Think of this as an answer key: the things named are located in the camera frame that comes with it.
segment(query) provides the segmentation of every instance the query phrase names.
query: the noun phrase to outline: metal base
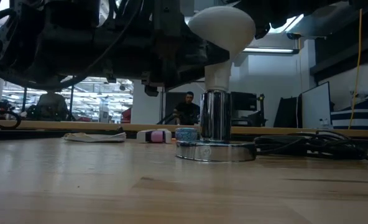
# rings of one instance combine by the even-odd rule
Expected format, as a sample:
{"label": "metal base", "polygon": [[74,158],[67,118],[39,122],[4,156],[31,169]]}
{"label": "metal base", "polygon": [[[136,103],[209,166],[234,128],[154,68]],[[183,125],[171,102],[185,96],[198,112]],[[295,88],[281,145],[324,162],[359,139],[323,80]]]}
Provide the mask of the metal base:
{"label": "metal base", "polygon": [[253,143],[177,141],[176,156],[204,162],[245,162],[256,159]]}

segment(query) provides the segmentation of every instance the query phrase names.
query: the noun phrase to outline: striped box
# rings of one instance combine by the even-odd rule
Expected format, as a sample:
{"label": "striped box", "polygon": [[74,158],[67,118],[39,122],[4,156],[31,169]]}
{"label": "striped box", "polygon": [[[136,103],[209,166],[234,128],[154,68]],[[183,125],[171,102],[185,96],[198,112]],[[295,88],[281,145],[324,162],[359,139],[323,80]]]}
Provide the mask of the striped box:
{"label": "striped box", "polygon": [[[351,109],[331,113],[334,129],[348,129],[351,119]],[[368,130],[368,109],[355,109],[351,129]]]}

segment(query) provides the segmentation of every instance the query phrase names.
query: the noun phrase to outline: wood grain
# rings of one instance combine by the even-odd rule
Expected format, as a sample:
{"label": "wood grain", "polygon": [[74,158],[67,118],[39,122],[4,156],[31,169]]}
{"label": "wood grain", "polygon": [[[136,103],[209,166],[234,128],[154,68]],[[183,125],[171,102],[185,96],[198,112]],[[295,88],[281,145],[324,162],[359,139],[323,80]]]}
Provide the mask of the wood grain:
{"label": "wood grain", "polygon": [[204,163],[167,144],[0,141],[0,223],[368,223],[368,161]]}
{"label": "wood grain", "polygon": [[[12,126],[15,121],[0,121],[1,125]],[[95,130],[95,131],[115,131],[122,126],[126,131],[143,131],[148,129],[168,129],[174,132],[176,128],[199,128],[198,126],[177,126],[177,125],[149,125],[149,124],[106,124],[106,123],[89,123],[89,122],[54,122],[54,121],[23,121],[20,129],[46,129],[46,130]],[[248,127],[232,127],[232,134],[290,134],[295,132],[315,132],[315,129],[298,129],[298,128],[248,128]],[[334,130],[338,133],[345,134],[350,137],[367,137],[368,130]]]}

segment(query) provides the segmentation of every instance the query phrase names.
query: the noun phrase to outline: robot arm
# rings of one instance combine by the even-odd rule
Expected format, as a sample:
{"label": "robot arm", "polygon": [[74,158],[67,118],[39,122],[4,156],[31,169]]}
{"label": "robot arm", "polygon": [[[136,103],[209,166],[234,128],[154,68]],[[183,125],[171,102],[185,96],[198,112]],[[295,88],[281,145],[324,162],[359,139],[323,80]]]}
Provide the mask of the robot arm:
{"label": "robot arm", "polygon": [[[242,0],[235,7],[251,15],[258,39],[270,23],[279,27],[288,17],[338,1]],[[0,18],[9,16],[0,28],[0,78],[42,90],[67,88],[88,76],[141,79],[156,95],[158,86],[168,90],[197,80],[205,66],[229,60],[226,49],[185,24],[180,0],[121,0],[119,7],[108,0],[108,18],[99,26],[100,3],[10,0],[11,8],[0,12]]]}

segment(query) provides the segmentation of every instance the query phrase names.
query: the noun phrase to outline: red object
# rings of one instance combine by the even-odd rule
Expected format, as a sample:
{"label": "red object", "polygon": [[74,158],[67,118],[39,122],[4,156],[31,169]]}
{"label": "red object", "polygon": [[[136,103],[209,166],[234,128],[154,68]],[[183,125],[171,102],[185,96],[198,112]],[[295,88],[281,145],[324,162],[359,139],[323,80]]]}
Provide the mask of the red object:
{"label": "red object", "polygon": [[132,108],[122,112],[121,124],[130,124],[132,119]]}
{"label": "red object", "polygon": [[84,121],[84,122],[90,122],[90,118],[80,117],[77,121]]}

